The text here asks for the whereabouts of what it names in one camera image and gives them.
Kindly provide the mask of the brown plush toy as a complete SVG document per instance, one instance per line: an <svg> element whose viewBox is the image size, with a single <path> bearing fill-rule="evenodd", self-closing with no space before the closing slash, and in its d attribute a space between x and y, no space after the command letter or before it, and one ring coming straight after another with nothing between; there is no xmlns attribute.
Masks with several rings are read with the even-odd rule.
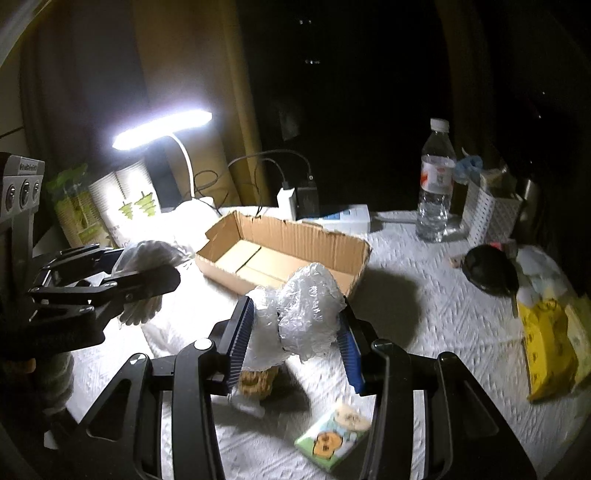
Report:
<svg viewBox="0 0 591 480"><path fill-rule="evenodd" d="M257 400L266 399L273 391L273 381L279 371L279 366L263 371L242 371L238 380L239 393Z"/></svg>

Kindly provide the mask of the white knitted cloth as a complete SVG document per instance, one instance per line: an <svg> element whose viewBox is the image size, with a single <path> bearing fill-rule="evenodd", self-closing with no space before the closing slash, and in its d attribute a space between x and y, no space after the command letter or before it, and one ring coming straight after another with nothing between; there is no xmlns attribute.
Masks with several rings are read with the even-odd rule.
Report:
<svg viewBox="0 0 591 480"><path fill-rule="evenodd" d="M192 249L176 242L142 240L128 244L115 262L114 277L136 274L138 293L124 301L119 321L140 325L151 320L161 309L163 288L170 284L169 273L194 256Z"/></svg>

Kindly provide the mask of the clear plastic bag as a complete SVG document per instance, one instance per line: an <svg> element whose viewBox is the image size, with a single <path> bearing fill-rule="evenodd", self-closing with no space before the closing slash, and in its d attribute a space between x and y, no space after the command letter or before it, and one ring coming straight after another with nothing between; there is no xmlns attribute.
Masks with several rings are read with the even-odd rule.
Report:
<svg viewBox="0 0 591 480"><path fill-rule="evenodd" d="M329 351L346 307L334 276L324 265L297 270L283 287L257 287L247 296L254 320L242 369L264 371L297 356L305 362Z"/></svg>

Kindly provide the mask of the capybara tissue pack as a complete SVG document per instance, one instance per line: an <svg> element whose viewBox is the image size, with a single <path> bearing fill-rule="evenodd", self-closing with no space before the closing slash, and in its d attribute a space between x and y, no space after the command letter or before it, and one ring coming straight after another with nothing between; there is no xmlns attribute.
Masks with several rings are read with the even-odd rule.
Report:
<svg viewBox="0 0 591 480"><path fill-rule="evenodd" d="M370 432L372 421L348 404L325 412L297 440L294 447L325 471L338 466Z"/></svg>

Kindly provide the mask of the green cardboard box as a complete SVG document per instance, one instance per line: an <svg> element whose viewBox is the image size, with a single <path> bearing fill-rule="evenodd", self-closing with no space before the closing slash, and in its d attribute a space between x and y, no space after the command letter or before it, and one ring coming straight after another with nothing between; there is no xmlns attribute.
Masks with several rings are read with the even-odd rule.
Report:
<svg viewBox="0 0 591 480"><path fill-rule="evenodd" d="M88 190L86 164L61 171L46 188L71 248L114 246Z"/></svg>

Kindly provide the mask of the white textured tablecloth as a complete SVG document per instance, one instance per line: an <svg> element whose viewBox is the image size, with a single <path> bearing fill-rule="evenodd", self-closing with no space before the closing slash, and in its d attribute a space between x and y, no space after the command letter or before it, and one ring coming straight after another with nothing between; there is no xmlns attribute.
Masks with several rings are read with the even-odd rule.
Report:
<svg viewBox="0 0 591 480"><path fill-rule="evenodd" d="M407 351L436 356L456 353L468 366L519 438L540 478L586 479L590 475L590 392L581 389L548 402L528 401L529 384L521 322L508 299L477 289L451 266L464 241L429 244L393 213L374 221L372 251L351 299L356 316ZM75 353L68 409L82 418L100 391L131 355L178 352L230 316L236 296L181 268L181 282L147 324L108 325L103 344ZM229 479L324 479L327 472L294 447L294 440L336 403L371 414L374 401L353 392L341 355L287 361L280 377L287 393L262 417L240 412L235 401L212 401L224 473Z"/></svg>

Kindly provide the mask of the open cardboard box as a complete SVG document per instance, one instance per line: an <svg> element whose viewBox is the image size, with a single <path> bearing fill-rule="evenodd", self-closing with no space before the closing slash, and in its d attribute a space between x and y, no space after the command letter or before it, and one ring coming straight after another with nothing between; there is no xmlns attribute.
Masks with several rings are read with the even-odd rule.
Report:
<svg viewBox="0 0 591 480"><path fill-rule="evenodd" d="M225 215L195 254L201 273L238 295L280 288L297 270L320 263L351 296L370 257L367 241L311 224L239 212Z"/></svg>

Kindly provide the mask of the white power strip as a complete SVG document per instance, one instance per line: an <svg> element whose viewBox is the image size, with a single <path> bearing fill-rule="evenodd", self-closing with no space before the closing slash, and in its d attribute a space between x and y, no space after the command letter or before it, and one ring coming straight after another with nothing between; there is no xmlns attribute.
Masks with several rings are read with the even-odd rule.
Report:
<svg viewBox="0 0 591 480"><path fill-rule="evenodd" d="M301 218L301 222L347 235L368 234L372 229L370 210L365 204L325 205L321 207L320 216Z"/></svg>

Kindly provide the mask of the white LED desk lamp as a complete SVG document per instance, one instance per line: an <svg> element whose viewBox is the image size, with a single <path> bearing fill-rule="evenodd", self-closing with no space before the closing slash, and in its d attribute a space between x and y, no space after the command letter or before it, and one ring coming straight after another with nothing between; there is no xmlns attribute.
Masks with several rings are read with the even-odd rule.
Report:
<svg viewBox="0 0 591 480"><path fill-rule="evenodd" d="M178 146L183 156L188 175L189 200L194 201L197 198L195 197L191 158L177 134L204 127L211 122L212 118L211 112L201 108L187 108L166 112L118 133L113 137L112 148L117 151L132 151L149 145L156 140L165 137L170 138Z"/></svg>

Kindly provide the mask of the clear water bottle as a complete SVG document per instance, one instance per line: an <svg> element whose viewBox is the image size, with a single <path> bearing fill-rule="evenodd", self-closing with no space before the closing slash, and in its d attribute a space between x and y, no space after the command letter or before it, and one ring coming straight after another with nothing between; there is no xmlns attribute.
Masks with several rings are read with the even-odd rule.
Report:
<svg viewBox="0 0 591 480"><path fill-rule="evenodd" d="M426 242L440 243L448 226L457 157L449 138L449 122L432 118L430 127L421 157L416 233Z"/></svg>

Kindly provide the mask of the black charger adapter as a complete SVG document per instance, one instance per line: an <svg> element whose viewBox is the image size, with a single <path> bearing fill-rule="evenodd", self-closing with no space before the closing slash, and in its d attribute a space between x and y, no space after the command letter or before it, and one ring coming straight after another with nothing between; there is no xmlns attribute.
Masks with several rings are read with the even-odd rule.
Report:
<svg viewBox="0 0 591 480"><path fill-rule="evenodd" d="M313 176L297 185L295 197L297 197L297 219L320 217L318 187Z"/></svg>

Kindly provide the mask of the black round bowl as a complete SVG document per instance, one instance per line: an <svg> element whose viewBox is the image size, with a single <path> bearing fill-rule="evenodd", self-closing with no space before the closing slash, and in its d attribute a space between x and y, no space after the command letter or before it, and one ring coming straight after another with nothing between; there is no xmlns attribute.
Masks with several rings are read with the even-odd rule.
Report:
<svg viewBox="0 0 591 480"><path fill-rule="evenodd" d="M509 257L491 245L470 249L462 260L467 280L494 296L515 296L519 289L517 270Z"/></svg>

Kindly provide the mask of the white charger plug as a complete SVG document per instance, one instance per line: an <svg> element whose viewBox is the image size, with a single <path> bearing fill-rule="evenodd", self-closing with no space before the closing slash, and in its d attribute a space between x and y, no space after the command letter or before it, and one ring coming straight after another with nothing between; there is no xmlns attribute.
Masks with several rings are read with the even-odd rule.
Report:
<svg viewBox="0 0 591 480"><path fill-rule="evenodd" d="M279 193L276 195L277 208L280 219L287 221L297 220L297 194L296 190L283 181Z"/></svg>

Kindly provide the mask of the white perforated basket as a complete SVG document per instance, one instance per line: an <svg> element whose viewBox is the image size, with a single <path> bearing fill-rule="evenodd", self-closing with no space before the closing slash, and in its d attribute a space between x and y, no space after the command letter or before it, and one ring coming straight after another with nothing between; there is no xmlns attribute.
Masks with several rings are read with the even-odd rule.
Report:
<svg viewBox="0 0 591 480"><path fill-rule="evenodd" d="M472 247L505 243L513 232L523 199L507 169L483 170L469 181L462 227Z"/></svg>

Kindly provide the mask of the yellow plastic package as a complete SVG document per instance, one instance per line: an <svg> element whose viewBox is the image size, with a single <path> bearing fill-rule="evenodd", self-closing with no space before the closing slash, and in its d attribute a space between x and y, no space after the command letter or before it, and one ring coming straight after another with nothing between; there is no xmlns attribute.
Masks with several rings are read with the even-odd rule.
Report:
<svg viewBox="0 0 591 480"><path fill-rule="evenodd" d="M538 403L569 393L578 360L563 308L554 299L540 300L532 307L517 302L517 306L525 335L528 400Z"/></svg>

